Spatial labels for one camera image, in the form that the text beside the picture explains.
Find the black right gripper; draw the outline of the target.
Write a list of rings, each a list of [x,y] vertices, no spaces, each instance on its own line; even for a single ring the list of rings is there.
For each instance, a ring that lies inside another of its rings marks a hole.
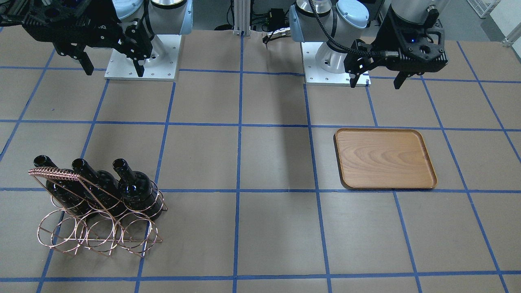
[[[94,66],[86,46],[132,55],[138,77],[153,48],[143,20],[122,22],[112,0],[9,0],[1,5],[1,26],[18,25],[37,41],[64,46],[88,76]]]

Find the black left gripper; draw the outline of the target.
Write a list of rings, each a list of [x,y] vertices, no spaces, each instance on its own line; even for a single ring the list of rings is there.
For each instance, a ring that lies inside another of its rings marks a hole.
[[[393,80],[396,90],[413,74],[439,72],[448,63],[444,48],[444,29],[439,15],[445,4],[391,4],[378,30],[376,39],[365,44],[360,39],[352,48],[370,56],[348,54],[345,71],[350,74],[350,87],[355,88],[360,74],[384,66],[399,72]]]

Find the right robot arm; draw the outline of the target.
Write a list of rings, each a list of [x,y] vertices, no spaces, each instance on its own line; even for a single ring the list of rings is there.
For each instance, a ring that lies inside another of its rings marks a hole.
[[[22,26],[36,41],[52,43],[87,75],[94,65],[86,47],[114,49],[142,78],[145,65],[164,56],[160,35],[190,34],[192,7],[190,0],[6,0],[1,26]]]

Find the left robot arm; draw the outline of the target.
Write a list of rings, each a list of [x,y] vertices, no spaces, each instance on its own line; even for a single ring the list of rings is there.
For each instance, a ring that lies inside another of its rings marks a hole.
[[[370,12],[357,0],[298,0],[289,9],[293,41],[301,43],[305,81],[314,85],[369,86],[366,72],[397,72],[393,85],[439,72],[449,59],[439,15],[446,0],[393,0],[372,43],[361,39]]]

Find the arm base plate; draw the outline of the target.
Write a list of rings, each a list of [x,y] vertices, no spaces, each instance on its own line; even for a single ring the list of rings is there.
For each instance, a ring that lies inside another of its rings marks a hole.
[[[144,66],[144,73],[139,77],[131,59],[112,50],[105,78],[109,80],[175,81],[178,73],[182,35],[155,35],[151,41],[151,57],[138,61]]]
[[[325,42],[302,42],[301,51],[307,85],[350,86],[350,74],[344,68],[348,53],[337,52]]]

